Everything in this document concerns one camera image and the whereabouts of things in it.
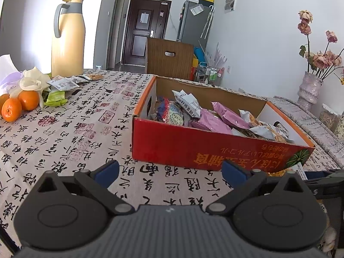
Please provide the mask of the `pink snack pack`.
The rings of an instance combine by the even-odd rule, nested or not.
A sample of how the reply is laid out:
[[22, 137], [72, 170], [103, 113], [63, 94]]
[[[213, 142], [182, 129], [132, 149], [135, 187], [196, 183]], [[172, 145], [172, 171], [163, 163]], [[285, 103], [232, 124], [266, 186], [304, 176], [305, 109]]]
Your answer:
[[198, 120], [191, 121], [192, 127], [214, 133], [232, 134], [232, 129], [207, 109], [202, 108], [200, 114], [201, 117]]
[[249, 129], [248, 122], [244, 121], [239, 115], [233, 112], [231, 109], [225, 107], [219, 102], [212, 102], [214, 111], [220, 116], [221, 120], [232, 127], [239, 129]]

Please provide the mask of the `red silver snack bag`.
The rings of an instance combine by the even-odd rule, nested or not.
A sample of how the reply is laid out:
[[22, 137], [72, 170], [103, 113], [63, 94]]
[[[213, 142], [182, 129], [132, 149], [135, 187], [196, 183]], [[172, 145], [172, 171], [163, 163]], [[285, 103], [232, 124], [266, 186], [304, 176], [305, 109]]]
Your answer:
[[182, 126], [184, 116], [181, 108], [174, 101], [163, 98], [156, 111], [157, 120], [170, 125]]

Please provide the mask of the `white printed snack pack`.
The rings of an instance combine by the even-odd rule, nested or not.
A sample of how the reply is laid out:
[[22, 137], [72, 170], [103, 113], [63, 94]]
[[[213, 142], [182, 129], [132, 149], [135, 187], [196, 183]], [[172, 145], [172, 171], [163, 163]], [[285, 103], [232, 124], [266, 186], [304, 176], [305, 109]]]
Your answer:
[[199, 119], [201, 117], [201, 106], [191, 93], [188, 94], [184, 90], [173, 90], [172, 92], [177, 103], [179, 103], [192, 118]]

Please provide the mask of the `floral patterned small vase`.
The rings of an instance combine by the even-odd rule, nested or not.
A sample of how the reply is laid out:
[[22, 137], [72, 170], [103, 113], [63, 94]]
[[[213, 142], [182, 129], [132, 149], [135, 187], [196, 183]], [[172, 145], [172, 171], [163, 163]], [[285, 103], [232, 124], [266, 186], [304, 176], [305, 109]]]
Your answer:
[[335, 127], [334, 135], [341, 141], [344, 141], [344, 112], [340, 116], [338, 124]]

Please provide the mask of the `calligraphy print tablecloth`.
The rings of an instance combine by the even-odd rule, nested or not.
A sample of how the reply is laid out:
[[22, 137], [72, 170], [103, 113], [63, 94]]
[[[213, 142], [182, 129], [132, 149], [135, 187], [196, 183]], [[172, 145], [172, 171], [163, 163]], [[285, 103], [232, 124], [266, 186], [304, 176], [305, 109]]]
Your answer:
[[134, 108], [151, 75], [110, 72], [99, 81], [67, 94], [67, 104], [38, 108], [13, 123], [1, 122], [1, 226], [15, 234], [16, 212], [39, 177], [51, 170], [60, 176], [96, 169], [117, 160], [120, 175], [110, 190], [132, 205], [145, 204], [148, 225], [157, 224], [138, 241], [123, 231], [124, 222], [106, 232], [99, 244], [59, 257], [217, 257], [210, 227], [201, 225], [185, 236], [167, 230], [185, 227], [194, 211], [229, 191], [215, 171], [140, 162], [132, 157]]

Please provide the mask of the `pink folded table runner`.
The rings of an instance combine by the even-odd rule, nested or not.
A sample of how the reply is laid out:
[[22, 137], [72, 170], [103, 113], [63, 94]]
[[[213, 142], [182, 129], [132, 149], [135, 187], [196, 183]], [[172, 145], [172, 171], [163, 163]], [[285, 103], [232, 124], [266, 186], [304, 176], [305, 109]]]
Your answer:
[[304, 165], [307, 171], [343, 169], [343, 142], [325, 124], [290, 99], [275, 96], [267, 100], [296, 123], [315, 144], [313, 153]]

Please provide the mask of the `pink textured flower vase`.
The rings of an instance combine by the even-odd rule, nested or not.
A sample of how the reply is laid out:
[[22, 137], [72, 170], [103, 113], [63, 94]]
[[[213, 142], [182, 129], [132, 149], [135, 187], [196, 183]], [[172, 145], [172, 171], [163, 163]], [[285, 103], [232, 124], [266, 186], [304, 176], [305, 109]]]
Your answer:
[[305, 72], [301, 85], [299, 86], [297, 103], [303, 109], [311, 111], [312, 107], [317, 104], [323, 80], [318, 76]]

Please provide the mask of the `green snack pack on left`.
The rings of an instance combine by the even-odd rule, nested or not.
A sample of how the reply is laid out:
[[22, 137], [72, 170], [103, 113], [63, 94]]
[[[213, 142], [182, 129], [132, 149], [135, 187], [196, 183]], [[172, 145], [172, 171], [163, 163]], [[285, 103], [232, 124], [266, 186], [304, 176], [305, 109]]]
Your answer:
[[61, 107], [67, 102], [68, 100], [65, 98], [64, 91], [54, 91], [48, 94], [46, 101], [44, 101], [44, 105], [49, 107]]

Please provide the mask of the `red cardboard snack box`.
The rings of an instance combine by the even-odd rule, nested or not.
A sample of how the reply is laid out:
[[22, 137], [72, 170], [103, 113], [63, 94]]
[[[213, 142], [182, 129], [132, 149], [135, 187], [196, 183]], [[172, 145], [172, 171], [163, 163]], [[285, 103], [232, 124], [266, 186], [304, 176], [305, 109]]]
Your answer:
[[[173, 91], [180, 90], [194, 95], [205, 109], [220, 102], [235, 113], [242, 109], [259, 121], [271, 125], [280, 122], [292, 141], [234, 136], [151, 120], [158, 98], [172, 100]], [[305, 164], [314, 149], [301, 129], [268, 101], [167, 77], [150, 80], [132, 119], [132, 156], [150, 163], [218, 171], [224, 160], [231, 160], [246, 169], [278, 172], [296, 163]]]

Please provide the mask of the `rear orange mandarin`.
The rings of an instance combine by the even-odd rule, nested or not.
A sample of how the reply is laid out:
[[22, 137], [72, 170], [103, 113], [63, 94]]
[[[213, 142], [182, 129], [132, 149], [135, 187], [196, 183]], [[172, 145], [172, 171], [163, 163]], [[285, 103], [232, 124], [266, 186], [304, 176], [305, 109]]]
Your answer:
[[32, 111], [37, 108], [40, 102], [38, 92], [36, 91], [21, 91], [17, 97], [20, 101], [24, 111]]

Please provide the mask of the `orange mandarin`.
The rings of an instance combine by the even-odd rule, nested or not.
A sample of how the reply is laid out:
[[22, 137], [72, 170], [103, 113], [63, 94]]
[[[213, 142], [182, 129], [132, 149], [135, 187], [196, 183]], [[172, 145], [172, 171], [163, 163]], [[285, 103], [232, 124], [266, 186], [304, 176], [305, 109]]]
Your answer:
[[9, 99], [9, 94], [3, 94], [0, 96], [0, 108], [1, 108], [1, 116], [5, 117], [5, 112], [7, 111], [8, 104], [6, 103]]
[[17, 97], [20, 101], [24, 111], [32, 111], [37, 108], [40, 102], [38, 92], [36, 91], [21, 91]]
[[22, 114], [22, 105], [17, 98], [7, 99], [1, 110], [3, 119], [7, 122], [16, 121]]

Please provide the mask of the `front orange mandarin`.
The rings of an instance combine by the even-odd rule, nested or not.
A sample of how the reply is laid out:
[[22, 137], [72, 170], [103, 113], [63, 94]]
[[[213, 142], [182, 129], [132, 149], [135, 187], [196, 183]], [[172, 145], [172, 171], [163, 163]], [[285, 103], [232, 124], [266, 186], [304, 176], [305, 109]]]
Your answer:
[[7, 99], [1, 110], [3, 119], [7, 122], [16, 121], [22, 114], [22, 105], [17, 98]]

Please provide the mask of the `dried pink rose bouquet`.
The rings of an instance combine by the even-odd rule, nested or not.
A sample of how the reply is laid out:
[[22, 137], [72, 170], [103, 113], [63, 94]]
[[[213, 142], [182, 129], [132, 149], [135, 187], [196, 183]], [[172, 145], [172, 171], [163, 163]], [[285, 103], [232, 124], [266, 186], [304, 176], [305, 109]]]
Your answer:
[[298, 12], [298, 31], [306, 37], [306, 43], [299, 48], [299, 55], [307, 62], [306, 72], [318, 77], [321, 81], [334, 74], [343, 85], [343, 48], [336, 52], [332, 47], [338, 43], [335, 32], [327, 30], [324, 33], [324, 45], [313, 44], [311, 41], [311, 25], [313, 14], [308, 10]]

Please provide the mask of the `left orange mandarin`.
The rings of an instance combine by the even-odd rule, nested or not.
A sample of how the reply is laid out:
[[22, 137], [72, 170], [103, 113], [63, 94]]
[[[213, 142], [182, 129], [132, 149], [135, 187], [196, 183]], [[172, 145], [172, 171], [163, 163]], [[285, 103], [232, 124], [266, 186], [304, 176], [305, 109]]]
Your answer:
[[9, 94], [3, 94], [0, 96], [0, 108], [1, 108], [1, 116], [5, 117], [5, 112], [7, 111], [8, 104], [6, 103], [9, 99]]

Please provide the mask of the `yellow thermos jug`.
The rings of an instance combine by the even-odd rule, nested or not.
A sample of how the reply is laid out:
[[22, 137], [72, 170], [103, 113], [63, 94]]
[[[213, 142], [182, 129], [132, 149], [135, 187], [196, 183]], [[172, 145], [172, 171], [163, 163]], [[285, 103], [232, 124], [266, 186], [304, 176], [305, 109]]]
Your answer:
[[71, 77], [83, 73], [86, 29], [83, 0], [64, 0], [54, 15], [54, 39], [51, 46], [51, 74]]

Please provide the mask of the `wooden chair back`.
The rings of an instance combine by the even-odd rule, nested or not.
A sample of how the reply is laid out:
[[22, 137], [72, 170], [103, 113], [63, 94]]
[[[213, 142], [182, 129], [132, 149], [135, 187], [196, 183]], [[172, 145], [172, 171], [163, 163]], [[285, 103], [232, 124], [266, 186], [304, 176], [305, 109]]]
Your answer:
[[148, 38], [145, 72], [188, 80], [192, 72], [193, 57], [194, 47], [191, 44]]

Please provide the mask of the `dark brown entrance door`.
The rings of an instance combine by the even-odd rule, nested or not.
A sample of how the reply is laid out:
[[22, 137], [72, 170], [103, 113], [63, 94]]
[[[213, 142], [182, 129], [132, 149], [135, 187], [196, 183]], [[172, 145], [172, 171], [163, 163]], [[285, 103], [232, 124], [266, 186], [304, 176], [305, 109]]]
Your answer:
[[148, 38], [163, 39], [171, 2], [166, 0], [131, 0], [124, 43], [123, 63], [145, 65]]

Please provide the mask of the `grey refrigerator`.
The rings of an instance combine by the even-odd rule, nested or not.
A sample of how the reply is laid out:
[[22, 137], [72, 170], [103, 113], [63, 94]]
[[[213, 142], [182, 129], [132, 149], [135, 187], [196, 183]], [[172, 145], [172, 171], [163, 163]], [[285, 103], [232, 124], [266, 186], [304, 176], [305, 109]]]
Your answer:
[[206, 48], [214, 14], [213, 5], [185, 1], [181, 11], [177, 41]]

